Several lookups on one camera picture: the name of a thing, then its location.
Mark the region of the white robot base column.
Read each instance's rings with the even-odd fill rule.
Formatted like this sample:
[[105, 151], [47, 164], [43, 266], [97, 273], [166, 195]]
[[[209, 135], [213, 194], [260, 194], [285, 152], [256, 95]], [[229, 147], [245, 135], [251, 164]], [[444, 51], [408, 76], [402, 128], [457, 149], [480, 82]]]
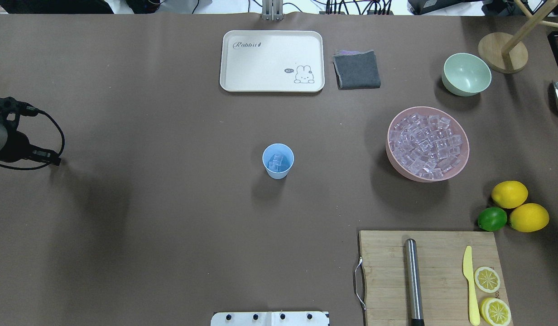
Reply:
[[213, 314], [211, 326], [329, 326], [328, 312], [219, 312]]

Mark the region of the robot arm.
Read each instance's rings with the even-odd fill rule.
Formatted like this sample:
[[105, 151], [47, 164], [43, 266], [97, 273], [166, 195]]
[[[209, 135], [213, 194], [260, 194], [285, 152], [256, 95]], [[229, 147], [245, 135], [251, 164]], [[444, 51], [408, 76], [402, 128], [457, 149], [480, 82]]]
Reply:
[[60, 153], [32, 145], [11, 120], [0, 120], [0, 161], [14, 163], [21, 159], [56, 166], [61, 163]]

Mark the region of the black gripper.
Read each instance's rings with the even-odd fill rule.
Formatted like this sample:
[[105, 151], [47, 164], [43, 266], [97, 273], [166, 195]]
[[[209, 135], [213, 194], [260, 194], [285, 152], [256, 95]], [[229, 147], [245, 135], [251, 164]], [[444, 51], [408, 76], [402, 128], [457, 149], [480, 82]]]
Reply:
[[53, 150], [31, 149], [27, 136], [16, 130], [6, 129], [6, 142], [0, 150], [0, 161], [14, 163], [21, 159], [59, 166], [60, 154]]

